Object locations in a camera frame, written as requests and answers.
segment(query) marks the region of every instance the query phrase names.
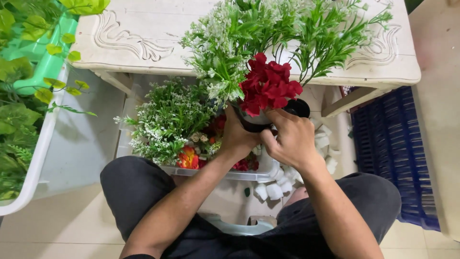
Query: blue plastic crate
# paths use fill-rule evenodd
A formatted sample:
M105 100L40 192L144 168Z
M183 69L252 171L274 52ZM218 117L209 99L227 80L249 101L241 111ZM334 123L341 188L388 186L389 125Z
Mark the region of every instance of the blue plastic crate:
M351 119L359 171L388 179L399 189L399 221L440 231L411 88L376 98Z

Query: green plastic basket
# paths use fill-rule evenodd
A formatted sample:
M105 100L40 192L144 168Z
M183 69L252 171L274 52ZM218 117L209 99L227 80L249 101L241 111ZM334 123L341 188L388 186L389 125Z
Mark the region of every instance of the green plastic basket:
M71 44L65 44L61 41L61 35L64 33L74 34L78 24L78 15L64 13L59 19L51 38L45 33L37 41L26 41L15 38L8 43L8 47L1 51L1 56L5 60L27 57L34 68L34 76L14 82L13 87L19 94L33 94L35 86L49 88L43 82L44 77L57 79L61 67L64 63L65 54L68 53ZM17 35L21 34L20 28L13 28ZM46 45L52 43L63 46L63 53L50 55L46 50Z

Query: carved wooden table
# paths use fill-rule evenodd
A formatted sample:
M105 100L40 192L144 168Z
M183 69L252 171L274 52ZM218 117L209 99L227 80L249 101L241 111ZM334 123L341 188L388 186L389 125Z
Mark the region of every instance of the carved wooden table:
M76 42L71 51L81 52L72 65L90 69L115 87L130 92L126 73L193 76L181 56L190 52L178 41L190 23L206 15L217 0L112 0L102 14L80 17ZM392 4L389 30L377 25L375 43L363 47L346 61L345 69L332 69L327 77L309 83L362 86L323 109L323 117L337 115L351 107L385 94L402 85L420 81L404 0L363 0L369 4L366 18ZM281 58L289 58L287 51ZM299 78L292 64L291 79Z

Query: hand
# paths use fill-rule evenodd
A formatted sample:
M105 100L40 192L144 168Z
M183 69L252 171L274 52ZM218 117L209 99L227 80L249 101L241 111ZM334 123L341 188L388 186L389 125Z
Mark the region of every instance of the hand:
M265 115L278 130L276 139L270 129L260 133L271 157L297 171L313 171L318 163L325 163L316 152L315 126L309 119L300 118L282 109L268 110Z
M247 157L251 150L261 143L261 140L259 134L250 133L243 128L233 107L229 103L227 105L225 109L227 121L225 122L224 137L218 154L224 153L236 163Z

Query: left hand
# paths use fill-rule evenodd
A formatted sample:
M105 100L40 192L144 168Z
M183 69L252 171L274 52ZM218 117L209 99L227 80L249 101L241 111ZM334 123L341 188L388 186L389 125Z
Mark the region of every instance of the left hand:
M236 163L247 157L251 150L261 143L261 139L258 133L251 133L243 128L230 103L227 103L225 114L227 121L218 155L229 156Z

